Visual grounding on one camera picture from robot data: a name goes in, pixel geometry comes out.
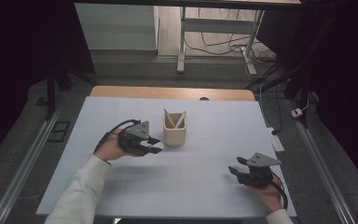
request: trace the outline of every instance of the wearable hand device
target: wearable hand device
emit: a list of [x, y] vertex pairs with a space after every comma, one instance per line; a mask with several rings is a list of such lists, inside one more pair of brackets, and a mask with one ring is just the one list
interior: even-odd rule
[[272, 187], [274, 187], [277, 191], [280, 192], [283, 197], [283, 208], [287, 209], [287, 195], [284, 192], [283, 185], [282, 187], [279, 187], [277, 184], [275, 184], [275, 182], [272, 181], [273, 175], [275, 174], [272, 173], [271, 169], [269, 168], [272, 165], [281, 165], [282, 163], [280, 161], [277, 161], [260, 153], [255, 153], [250, 160], [246, 160], [242, 157], [237, 157], [237, 161], [240, 164], [249, 167], [249, 173], [243, 173], [236, 168], [228, 166], [229, 171], [237, 177], [238, 182], [240, 182], [240, 184], [254, 188], [262, 188], [270, 184]]
[[132, 125], [124, 128], [118, 134], [118, 144], [124, 151], [138, 156], [144, 156], [149, 152], [158, 154], [160, 151], [162, 151], [163, 144], [161, 141], [149, 135], [149, 121], [141, 123], [140, 120], [129, 119], [119, 123], [109, 133], [106, 133], [98, 143], [94, 152], [101, 147], [101, 145], [106, 141], [110, 134], [127, 123], [132, 123]]

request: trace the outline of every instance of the human hand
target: human hand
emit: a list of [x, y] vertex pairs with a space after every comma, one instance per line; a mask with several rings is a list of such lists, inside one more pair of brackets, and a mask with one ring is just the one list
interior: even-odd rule
[[118, 134], [122, 129], [117, 129], [106, 138], [106, 141], [101, 145], [100, 148], [94, 153], [94, 156], [98, 157], [102, 161], [115, 161], [122, 156], [133, 156], [138, 157], [137, 155], [128, 153], [121, 149], [121, 146], [118, 144]]
[[[272, 181], [279, 187], [282, 186], [281, 180], [276, 176], [272, 175]], [[254, 188], [249, 187], [260, 199], [260, 201], [267, 207], [270, 213], [282, 209], [281, 194], [272, 185], [268, 184], [265, 187]]]

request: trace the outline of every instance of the white wall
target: white wall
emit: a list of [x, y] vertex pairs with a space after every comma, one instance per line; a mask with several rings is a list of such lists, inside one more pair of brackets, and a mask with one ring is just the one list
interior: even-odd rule
[[76, 4], [76, 11], [89, 49], [157, 49], [157, 7]]

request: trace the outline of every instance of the sleeve cuff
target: sleeve cuff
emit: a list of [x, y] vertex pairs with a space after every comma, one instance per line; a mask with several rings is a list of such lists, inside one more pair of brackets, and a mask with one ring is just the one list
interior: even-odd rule
[[293, 224], [285, 209], [280, 209], [269, 214], [266, 219], [268, 224]]
[[86, 165], [80, 169], [81, 172], [104, 179], [107, 171], [110, 169], [110, 163], [100, 160], [98, 157], [91, 155]]

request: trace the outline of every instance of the gray carpet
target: gray carpet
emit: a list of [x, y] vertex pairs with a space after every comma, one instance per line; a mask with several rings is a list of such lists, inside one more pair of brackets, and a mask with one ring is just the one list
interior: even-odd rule
[[[97, 75], [92, 76], [103, 85], [159, 86], [242, 89], [252, 79], [244, 72], [241, 60], [219, 61], [191, 60], [186, 63], [185, 73], [176, 74], [176, 63], [172, 59], [160, 62], [131, 60], [120, 63], [95, 62]], [[265, 65], [258, 65], [258, 71], [265, 71]], [[43, 223], [44, 217], [34, 213], [52, 177], [78, 113], [90, 94], [91, 86], [78, 77], [71, 76], [74, 87], [69, 93], [58, 122], [68, 124], [67, 134], [52, 133], [31, 172], [20, 198], [16, 201], [7, 223]], [[270, 126], [282, 131], [278, 133], [285, 151], [278, 155], [291, 192], [298, 218], [295, 223], [341, 223], [330, 196], [316, 172], [309, 152], [301, 139], [294, 119], [282, 98], [283, 86], [278, 87], [279, 113], [275, 90], [262, 94], [266, 121]], [[40, 97], [46, 97], [46, 82], [40, 82], [30, 89], [29, 101], [10, 133], [0, 146], [0, 197], [16, 172], [22, 157], [35, 138], [46, 116], [46, 107], [35, 105]], [[315, 141], [322, 151], [338, 186], [344, 193], [352, 212], [358, 220], [358, 172], [350, 158], [340, 147], [331, 133], [325, 129], [310, 105], [309, 125]], [[98, 218], [96, 223], [111, 223], [109, 218]], [[267, 223], [264, 219], [244, 220], [243, 223]]]

